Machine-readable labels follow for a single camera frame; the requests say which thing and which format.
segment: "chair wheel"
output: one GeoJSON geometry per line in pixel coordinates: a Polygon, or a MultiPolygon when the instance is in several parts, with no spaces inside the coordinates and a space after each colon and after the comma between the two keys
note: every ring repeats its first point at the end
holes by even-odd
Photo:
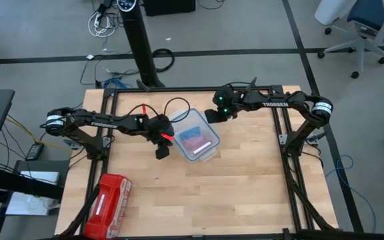
{"type": "Polygon", "coordinates": [[[324,33],[326,34],[326,35],[329,35],[330,33],[331,33],[331,28],[326,28],[325,30],[324,30],[324,33]]]}
{"type": "Polygon", "coordinates": [[[318,58],[321,59],[323,57],[325,57],[325,53],[324,52],[319,52],[318,53],[318,58]]]}
{"type": "Polygon", "coordinates": [[[351,74],[351,77],[352,77],[353,79],[357,79],[357,78],[359,77],[359,73],[358,73],[357,71],[355,71],[355,72],[353,72],[353,73],[351,74]]]}
{"type": "Polygon", "coordinates": [[[384,57],[381,57],[381,58],[379,59],[379,63],[380,63],[380,64],[384,64],[384,57]]]}

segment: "plastic container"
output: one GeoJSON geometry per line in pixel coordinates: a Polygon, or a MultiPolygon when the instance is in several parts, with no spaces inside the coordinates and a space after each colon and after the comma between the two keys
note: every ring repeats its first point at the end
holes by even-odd
{"type": "MultiPolygon", "coordinates": [[[[170,116],[170,120],[179,120],[185,114],[186,111],[178,111],[170,116]]],[[[172,125],[174,141],[188,161],[206,162],[216,155],[220,138],[198,110],[191,109],[184,120],[172,125]]]]}

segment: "white device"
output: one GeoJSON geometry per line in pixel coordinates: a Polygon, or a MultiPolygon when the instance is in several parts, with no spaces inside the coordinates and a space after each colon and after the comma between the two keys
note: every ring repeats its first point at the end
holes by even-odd
{"type": "MultiPolygon", "coordinates": [[[[58,172],[44,172],[44,171],[22,171],[22,175],[56,185],[60,173],[58,172]]],[[[59,205],[56,200],[48,197],[34,197],[24,193],[13,193],[8,204],[6,215],[38,215],[46,216],[51,209],[57,208],[59,205]]]]}

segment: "floor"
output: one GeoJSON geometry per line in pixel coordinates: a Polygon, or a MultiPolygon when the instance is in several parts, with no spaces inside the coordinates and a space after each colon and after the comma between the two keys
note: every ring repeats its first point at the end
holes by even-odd
{"type": "MultiPolygon", "coordinates": [[[[214,0],[201,2],[217,6],[214,0]]],[[[354,168],[346,170],[349,183],[371,203],[377,216],[376,232],[384,233],[384,65],[368,53],[364,73],[352,79],[354,54],[331,53],[318,59],[315,48],[345,40],[336,32],[324,35],[325,27],[313,16],[318,4],[318,0],[226,0],[217,10],[197,6],[192,13],[145,17],[145,24],[152,49],[181,52],[174,67],[159,74],[166,86],[215,86],[257,77],[259,85],[300,85],[310,93],[315,92],[315,80],[319,93],[335,106],[331,128],[339,153],[355,160],[354,168]]],[[[35,135],[42,134],[39,124],[49,110],[80,104],[85,90],[92,88],[79,83],[85,56],[104,54],[104,39],[92,37],[85,25],[92,13],[91,0],[0,1],[0,89],[16,91],[10,114],[35,135]]],[[[351,28],[342,19],[335,24],[351,28]]],[[[105,47],[128,52],[124,30],[118,29],[105,47]]],[[[164,66],[168,61],[158,58],[155,64],[164,66]]],[[[130,59],[102,61],[97,78],[109,78],[105,69],[131,68],[135,63],[130,59]]],[[[83,80],[92,83],[93,79],[93,68],[88,67],[83,80]]],[[[130,77],[125,81],[135,80],[130,77]]],[[[28,150],[32,140],[13,125],[7,126],[28,150]]],[[[45,140],[63,144],[60,138],[45,140]]],[[[9,145],[15,148],[11,139],[9,145]]],[[[335,152],[332,143],[330,147],[322,140],[326,172],[334,169],[336,160],[331,155],[335,152]]],[[[68,152],[45,148],[41,159],[68,157],[68,152]]],[[[18,159],[11,154],[10,165],[18,159]]],[[[6,149],[0,146],[0,162],[6,160],[6,149]]],[[[327,182],[340,227],[353,230],[339,181],[331,175],[327,182]]],[[[358,195],[354,198],[364,230],[372,232],[368,204],[358,195]]],[[[56,218],[8,217],[0,239],[50,237],[56,218]]]]}

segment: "chair base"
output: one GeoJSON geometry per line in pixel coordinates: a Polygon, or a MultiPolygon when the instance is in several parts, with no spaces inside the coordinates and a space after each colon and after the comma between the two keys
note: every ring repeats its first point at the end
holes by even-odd
{"type": "Polygon", "coordinates": [[[382,56],[382,58],[379,60],[379,63],[384,64],[384,51],[382,49],[380,49],[378,46],[376,46],[372,41],[370,41],[367,38],[364,39],[361,36],[356,36],[356,35],[348,32],[348,31],[346,31],[340,27],[332,26],[331,28],[335,29],[340,34],[342,34],[346,37],[353,38],[353,40],[348,41],[346,43],[336,45],[334,47],[329,47],[329,48],[325,49],[323,53],[330,53],[332,51],[337,51],[337,50],[346,49],[346,48],[351,48],[351,49],[356,50],[357,62],[358,62],[358,71],[355,71],[352,73],[352,78],[358,78],[359,74],[364,71],[364,61],[365,61],[365,59],[364,59],[365,54],[364,53],[365,53],[365,50],[372,51],[372,52],[382,56]]]}

